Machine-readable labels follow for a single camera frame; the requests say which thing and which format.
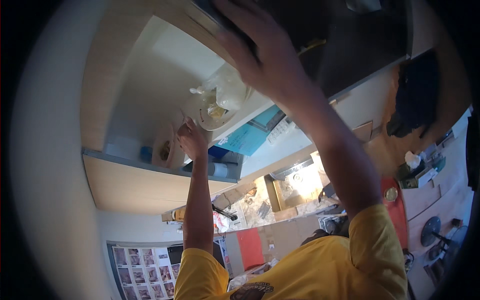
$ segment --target hand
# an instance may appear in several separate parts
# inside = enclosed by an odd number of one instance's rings
[[[288,105],[302,95],[317,93],[303,70],[288,34],[252,0],[215,0],[217,8],[257,45],[255,60],[245,43],[234,33],[217,35],[237,65],[242,80],[274,101]]]
[[[177,131],[177,140],[180,142],[180,148],[193,161],[207,159],[207,142],[190,117],[186,118],[186,122]]]

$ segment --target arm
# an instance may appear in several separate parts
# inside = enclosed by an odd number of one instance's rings
[[[369,157],[305,74],[287,33],[252,1],[237,2],[216,0],[215,5],[256,43],[261,63],[235,34],[222,32],[217,38],[234,59],[243,81],[289,110],[312,136],[350,220],[381,203],[380,178]]]
[[[177,133],[183,151],[192,159],[193,170],[183,221],[183,248],[213,253],[213,215],[208,189],[207,143],[191,118]]]

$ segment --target yellow t-shirt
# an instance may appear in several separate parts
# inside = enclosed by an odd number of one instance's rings
[[[200,249],[186,249],[174,299],[406,299],[402,249],[385,206],[358,213],[349,235],[313,240],[228,293],[228,272],[215,258]]]

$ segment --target person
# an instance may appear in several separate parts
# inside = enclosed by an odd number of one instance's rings
[[[193,170],[174,299],[406,299],[400,242],[382,204],[379,175],[361,144],[307,77],[288,35],[267,12],[247,0],[214,3],[257,45],[255,58],[234,33],[217,35],[243,81],[288,110],[312,137],[347,211],[349,238],[313,239],[268,272],[226,292],[228,273],[212,256],[207,143],[187,118],[178,130],[178,140],[193,160]]]

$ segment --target cabinet door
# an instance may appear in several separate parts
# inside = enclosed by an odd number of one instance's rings
[[[159,215],[187,203],[191,173],[85,151],[85,171],[98,209]],[[210,193],[236,180],[209,176]]]

